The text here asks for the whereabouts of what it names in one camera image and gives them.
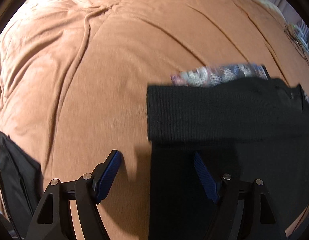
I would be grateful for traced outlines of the black t-shirt with patterned trim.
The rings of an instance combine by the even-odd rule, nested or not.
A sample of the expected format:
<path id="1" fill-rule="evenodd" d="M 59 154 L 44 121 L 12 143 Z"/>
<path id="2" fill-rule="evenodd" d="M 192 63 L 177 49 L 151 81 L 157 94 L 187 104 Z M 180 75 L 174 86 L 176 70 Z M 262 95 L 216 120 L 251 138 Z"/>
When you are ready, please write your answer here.
<path id="1" fill-rule="evenodd" d="M 149 239 L 309 239 L 309 100 L 301 86 L 235 74 L 147 88 Z M 198 153 L 217 184 L 208 199 Z"/>

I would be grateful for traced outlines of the black fabric bag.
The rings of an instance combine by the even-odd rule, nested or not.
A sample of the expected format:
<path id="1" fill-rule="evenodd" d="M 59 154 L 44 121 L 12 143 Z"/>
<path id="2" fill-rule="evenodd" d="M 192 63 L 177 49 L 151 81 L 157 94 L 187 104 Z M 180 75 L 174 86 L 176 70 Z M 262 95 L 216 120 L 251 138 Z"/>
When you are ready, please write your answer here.
<path id="1" fill-rule="evenodd" d="M 26 237 L 42 195 L 41 165 L 0 132 L 0 187 L 8 218 Z"/>

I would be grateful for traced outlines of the brown fleece blanket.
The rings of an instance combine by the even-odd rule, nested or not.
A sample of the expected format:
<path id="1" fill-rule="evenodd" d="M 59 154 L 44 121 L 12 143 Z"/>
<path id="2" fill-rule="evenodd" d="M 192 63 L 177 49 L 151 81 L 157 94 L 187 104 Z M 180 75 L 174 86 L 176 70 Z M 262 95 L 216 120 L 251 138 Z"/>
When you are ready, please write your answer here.
<path id="1" fill-rule="evenodd" d="M 147 239 L 147 85 L 249 62 L 309 96 L 309 58 L 284 27 L 257 0 L 27 0 L 0 35 L 0 132 L 41 165 L 43 185 L 120 150 L 98 209 L 111 239 Z"/>

